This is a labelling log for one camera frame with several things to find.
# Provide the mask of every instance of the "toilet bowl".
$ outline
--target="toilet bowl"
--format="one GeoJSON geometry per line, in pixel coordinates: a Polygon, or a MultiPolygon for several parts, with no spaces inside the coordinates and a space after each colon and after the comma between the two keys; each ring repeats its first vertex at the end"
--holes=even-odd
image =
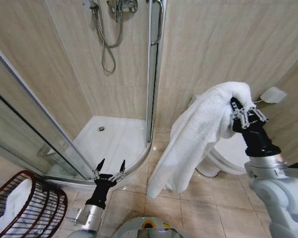
{"type": "Polygon", "coordinates": [[[196,169],[207,177],[215,177],[220,171],[243,175],[246,173],[244,164],[249,161],[245,154],[246,147],[239,133],[230,139],[221,138],[196,169]]]}

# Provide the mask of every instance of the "shower hose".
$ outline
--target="shower hose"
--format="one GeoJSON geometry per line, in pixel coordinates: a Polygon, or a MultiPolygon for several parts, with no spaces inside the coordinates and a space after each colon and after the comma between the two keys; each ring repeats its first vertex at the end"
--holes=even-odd
{"type": "Polygon", "coordinates": [[[123,32],[123,19],[122,19],[122,12],[120,12],[120,26],[119,26],[119,36],[118,39],[116,41],[116,43],[114,43],[113,45],[108,44],[108,42],[106,41],[105,38],[105,31],[104,31],[104,24],[103,24],[103,18],[102,18],[102,14],[101,14],[101,8],[99,5],[99,2],[97,0],[97,4],[98,7],[93,8],[92,12],[93,15],[95,16],[95,20],[96,20],[96,31],[97,31],[97,35],[100,39],[100,41],[102,41],[103,44],[103,50],[102,50],[102,54],[101,54],[101,65],[103,66],[103,69],[107,72],[107,73],[113,73],[116,69],[116,60],[115,57],[111,51],[111,48],[114,48],[116,46],[118,46],[120,44],[121,41],[121,35],[123,32]],[[111,57],[114,66],[112,69],[107,69],[105,66],[105,50],[108,51],[109,56],[111,57]]]}

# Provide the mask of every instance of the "toilet base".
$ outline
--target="toilet base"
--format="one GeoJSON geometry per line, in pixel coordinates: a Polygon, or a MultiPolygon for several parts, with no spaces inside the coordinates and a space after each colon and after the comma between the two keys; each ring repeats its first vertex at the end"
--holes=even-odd
{"type": "Polygon", "coordinates": [[[216,167],[208,157],[204,158],[196,169],[200,174],[209,178],[216,177],[220,172],[220,169],[218,169],[218,167],[216,167]]]}

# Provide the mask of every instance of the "towel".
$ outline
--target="towel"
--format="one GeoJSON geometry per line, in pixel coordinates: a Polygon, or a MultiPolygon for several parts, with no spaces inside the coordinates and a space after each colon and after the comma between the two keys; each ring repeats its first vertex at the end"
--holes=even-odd
{"type": "Polygon", "coordinates": [[[28,200],[32,188],[32,181],[25,179],[7,197],[4,214],[0,217],[0,233],[19,214],[28,200]]]}
{"type": "Polygon", "coordinates": [[[230,128],[232,97],[246,110],[255,107],[246,83],[226,82],[198,96],[177,119],[172,126],[170,143],[150,177],[149,197],[158,196],[163,189],[183,192],[194,169],[218,140],[234,135],[230,128]]]}
{"type": "MultiPolygon", "coordinates": [[[[25,179],[22,181],[7,197],[5,203],[4,214],[0,217],[0,233],[13,221],[13,219],[19,214],[23,206],[25,205],[32,188],[32,181],[30,179],[25,179]]],[[[46,192],[40,192],[41,189],[36,187],[36,196],[31,198],[29,205],[23,212],[21,217],[17,220],[9,230],[8,234],[23,234],[28,231],[31,227],[31,222],[34,221],[34,217],[38,216],[43,209],[45,200],[48,199],[46,192]]],[[[35,227],[31,229],[31,235],[39,235],[45,229],[49,219],[54,213],[54,209],[57,206],[56,201],[49,201],[47,204],[48,209],[45,209],[43,216],[36,223],[35,227]]],[[[49,228],[54,228],[57,222],[53,221],[49,228]]]]}

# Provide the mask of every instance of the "white towel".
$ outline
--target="white towel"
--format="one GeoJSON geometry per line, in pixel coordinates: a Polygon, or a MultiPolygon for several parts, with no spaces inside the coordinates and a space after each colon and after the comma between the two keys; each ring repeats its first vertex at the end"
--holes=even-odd
{"type": "Polygon", "coordinates": [[[248,110],[255,107],[246,83],[226,82],[209,89],[177,119],[172,126],[170,143],[149,180],[147,195],[156,197],[163,189],[183,192],[194,169],[220,137],[230,138],[232,109],[237,98],[248,110]]]}
{"type": "Polygon", "coordinates": [[[7,197],[4,214],[0,217],[0,233],[13,221],[26,203],[32,188],[32,181],[25,179],[7,197]]]}

